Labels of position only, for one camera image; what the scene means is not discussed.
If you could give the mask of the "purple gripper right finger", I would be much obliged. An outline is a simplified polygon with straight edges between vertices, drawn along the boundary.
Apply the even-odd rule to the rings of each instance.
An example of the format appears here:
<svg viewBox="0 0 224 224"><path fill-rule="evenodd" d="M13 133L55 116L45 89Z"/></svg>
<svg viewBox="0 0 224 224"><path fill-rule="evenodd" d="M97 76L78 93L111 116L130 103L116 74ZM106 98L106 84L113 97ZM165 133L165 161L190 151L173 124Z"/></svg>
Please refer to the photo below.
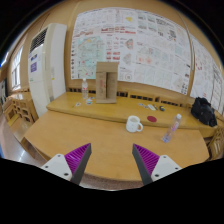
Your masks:
<svg viewBox="0 0 224 224"><path fill-rule="evenodd" d="M159 156L137 144L133 145L132 154L135 158L143 185L148 185L181 170L181 167L168 155Z"/></svg>

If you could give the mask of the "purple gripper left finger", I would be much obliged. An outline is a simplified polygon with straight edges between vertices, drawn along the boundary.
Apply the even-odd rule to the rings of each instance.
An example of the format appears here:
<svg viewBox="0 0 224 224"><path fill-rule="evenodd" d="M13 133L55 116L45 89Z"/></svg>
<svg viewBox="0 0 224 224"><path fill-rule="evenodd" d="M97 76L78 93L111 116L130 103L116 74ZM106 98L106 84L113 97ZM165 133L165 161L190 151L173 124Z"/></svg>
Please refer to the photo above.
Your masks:
<svg viewBox="0 0 224 224"><path fill-rule="evenodd" d="M42 169L79 185L91 153L91 144L88 143L66 155L56 154Z"/></svg>

